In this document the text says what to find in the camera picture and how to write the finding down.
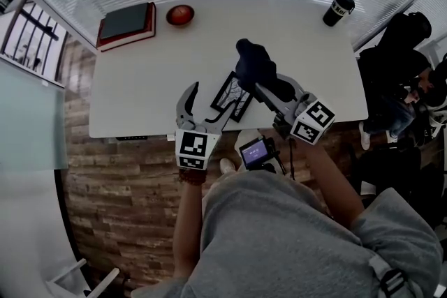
black cup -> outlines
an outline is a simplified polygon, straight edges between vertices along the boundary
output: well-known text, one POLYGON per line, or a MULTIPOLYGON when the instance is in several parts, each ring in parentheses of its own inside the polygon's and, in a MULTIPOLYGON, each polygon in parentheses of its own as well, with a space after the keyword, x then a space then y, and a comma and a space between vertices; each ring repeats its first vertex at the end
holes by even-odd
POLYGON ((355 6, 354 0, 334 0, 323 16, 324 23, 333 27, 343 16, 351 14, 355 6))

book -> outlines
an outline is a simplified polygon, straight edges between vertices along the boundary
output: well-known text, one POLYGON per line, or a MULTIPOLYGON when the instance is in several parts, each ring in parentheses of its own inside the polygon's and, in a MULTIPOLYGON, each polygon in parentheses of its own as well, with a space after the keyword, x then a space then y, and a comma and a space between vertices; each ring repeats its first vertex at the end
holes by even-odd
POLYGON ((138 4, 107 14, 99 24, 96 48, 103 52, 154 37, 155 16, 154 3, 138 4))

gray book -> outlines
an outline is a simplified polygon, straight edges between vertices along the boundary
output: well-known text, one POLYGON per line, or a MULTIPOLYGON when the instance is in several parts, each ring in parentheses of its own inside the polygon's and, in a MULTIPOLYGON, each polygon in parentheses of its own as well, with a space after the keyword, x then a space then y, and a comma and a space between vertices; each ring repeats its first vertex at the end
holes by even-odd
POLYGON ((143 3, 108 13, 104 19, 100 39, 143 31, 148 11, 149 3, 143 3))

white table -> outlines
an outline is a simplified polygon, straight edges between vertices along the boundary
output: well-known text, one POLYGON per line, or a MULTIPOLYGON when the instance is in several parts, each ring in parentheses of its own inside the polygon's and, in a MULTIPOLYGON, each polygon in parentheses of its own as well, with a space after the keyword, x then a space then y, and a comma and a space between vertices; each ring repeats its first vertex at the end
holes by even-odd
MULTIPOLYGON (((368 116, 360 73, 343 24, 330 28, 326 7, 291 0, 185 0, 158 4, 156 36, 100 53, 91 89, 90 135, 125 137, 174 133, 175 105, 199 81, 196 121, 215 118, 210 104, 248 38, 265 46, 277 72, 295 78, 327 102, 336 121, 368 116), (187 3, 196 11, 183 29, 172 27, 169 8, 187 3)), ((268 128, 274 113, 253 100, 240 123, 226 130, 268 128)))

wooden floor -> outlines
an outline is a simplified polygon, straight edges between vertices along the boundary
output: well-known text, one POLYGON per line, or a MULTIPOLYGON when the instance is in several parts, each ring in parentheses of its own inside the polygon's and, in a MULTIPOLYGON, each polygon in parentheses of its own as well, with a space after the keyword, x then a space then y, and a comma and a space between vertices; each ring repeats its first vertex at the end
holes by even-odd
MULTIPOLYGON (((66 86, 69 169, 63 175, 65 201, 90 278, 98 282, 118 267, 121 274, 112 289, 118 292, 123 277, 128 276, 125 293, 129 296, 132 289, 173 273, 172 238, 180 194, 175 144, 165 136, 138 142, 90 138, 89 90, 94 64, 91 52, 72 38, 67 40, 59 75, 66 86)), ((351 143, 358 156, 363 152, 357 125, 336 124, 323 139, 344 174, 351 170, 346 144, 351 143)), ((289 168, 287 143, 272 130, 263 133, 275 137, 281 159, 289 168)), ((220 158, 240 162, 233 149, 236 138, 236 132, 224 134, 210 163, 206 188, 219 177, 220 158)), ((384 135, 375 136, 372 145, 384 139, 384 135)), ((297 180, 318 194, 302 154, 295 150, 293 159, 297 180)))

